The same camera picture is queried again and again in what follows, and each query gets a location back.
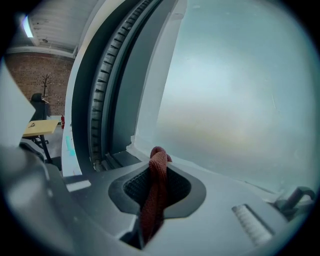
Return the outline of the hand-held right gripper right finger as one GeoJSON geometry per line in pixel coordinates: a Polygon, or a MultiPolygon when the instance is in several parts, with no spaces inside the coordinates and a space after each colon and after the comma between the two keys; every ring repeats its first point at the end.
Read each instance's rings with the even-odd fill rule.
{"type": "Polygon", "coordinates": [[[229,177],[178,163],[188,196],[164,212],[164,223],[147,244],[152,256],[262,256],[288,221],[253,191],[229,177]]]}

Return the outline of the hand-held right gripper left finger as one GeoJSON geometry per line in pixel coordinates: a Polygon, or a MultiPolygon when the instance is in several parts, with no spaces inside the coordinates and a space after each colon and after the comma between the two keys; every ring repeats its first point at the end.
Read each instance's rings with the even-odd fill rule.
{"type": "Polygon", "coordinates": [[[143,250],[141,203],[148,163],[62,177],[46,165],[48,198],[55,216],[50,242],[58,250],[143,250]]]}

